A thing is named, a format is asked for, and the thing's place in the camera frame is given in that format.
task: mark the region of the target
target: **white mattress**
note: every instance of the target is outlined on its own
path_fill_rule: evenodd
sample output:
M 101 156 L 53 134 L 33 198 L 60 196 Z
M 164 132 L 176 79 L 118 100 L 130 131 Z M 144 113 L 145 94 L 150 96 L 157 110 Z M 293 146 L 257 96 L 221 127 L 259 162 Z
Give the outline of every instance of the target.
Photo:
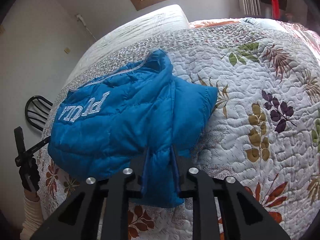
M 94 43 L 81 57 L 65 86 L 95 63 L 123 47 L 167 31 L 190 29 L 179 5 L 170 5 L 122 25 Z

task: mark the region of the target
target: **light blue cloth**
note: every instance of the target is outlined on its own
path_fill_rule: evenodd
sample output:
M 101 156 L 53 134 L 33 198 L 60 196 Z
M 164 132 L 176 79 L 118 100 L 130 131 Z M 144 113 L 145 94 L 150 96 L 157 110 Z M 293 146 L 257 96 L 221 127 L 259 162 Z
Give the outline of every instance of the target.
M 156 50 L 144 62 L 128 63 L 116 74 L 70 91 L 52 127 L 48 153 L 54 162 L 79 180 L 101 180 L 128 167 L 148 146 L 151 159 L 142 203 L 183 203 L 174 189 L 170 146 L 189 156 L 218 90 L 188 83 L 173 76 L 172 69 L 166 53 Z

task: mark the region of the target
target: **metal bolt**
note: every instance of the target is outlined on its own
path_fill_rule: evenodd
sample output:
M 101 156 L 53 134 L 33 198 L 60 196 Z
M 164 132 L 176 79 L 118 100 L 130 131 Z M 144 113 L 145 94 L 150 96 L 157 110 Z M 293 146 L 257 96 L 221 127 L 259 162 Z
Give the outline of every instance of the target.
M 226 178 L 226 181 L 228 182 L 228 183 L 235 183 L 236 182 L 236 179 L 234 178 L 234 177 L 232 177 L 232 176 L 228 176 L 227 178 Z
M 90 178 L 87 178 L 87 179 L 85 180 L 85 182 L 86 182 L 87 184 L 94 184 L 94 183 L 96 182 L 96 179 L 93 178 L 93 177 L 90 177 Z
M 189 169 L 189 172 L 190 172 L 191 174 L 197 174 L 197 173 L 199 172 L 199 170 L 198 170 L 197 168 L 190 168 L 190 169 Z
M 133 172 L 133 170 L 131 168 L 125 168 L 122 172 L 126 175 L 129 175 Z

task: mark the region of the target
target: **jacket sleeve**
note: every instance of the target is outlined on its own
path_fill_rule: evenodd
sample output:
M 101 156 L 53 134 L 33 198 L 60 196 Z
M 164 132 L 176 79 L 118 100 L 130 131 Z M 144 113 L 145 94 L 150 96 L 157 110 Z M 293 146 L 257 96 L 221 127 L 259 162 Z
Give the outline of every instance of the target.
M 29 240 L 44 221 L 40 200 L 33 202 L 24 197 L 24 212 L 26 218 L 22 224 L 23 229 L 20 234 L 20 239 Z

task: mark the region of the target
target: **gloved hand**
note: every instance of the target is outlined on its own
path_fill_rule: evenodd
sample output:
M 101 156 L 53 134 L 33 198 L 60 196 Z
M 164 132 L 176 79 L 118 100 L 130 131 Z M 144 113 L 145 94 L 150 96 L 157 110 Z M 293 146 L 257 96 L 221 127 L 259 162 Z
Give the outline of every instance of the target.
M 19 174 L 22 180 L 22 186 L 32 192 L 32 189 L 30 188 L 28 184 L 28 180 L 26 178 L 26 174 L 29 177 L 30 182 L 32 183 L 33 187 L 35 188 L 36 191 L 39 190 L 39 185 L 38 182 L 40 181 L 40 175 L 38 172 L 38 165 L 36 164 L 36 159 L 31 158 L 31 167 L 29 163 L 23 164 L 20 169 L 19 169 Z

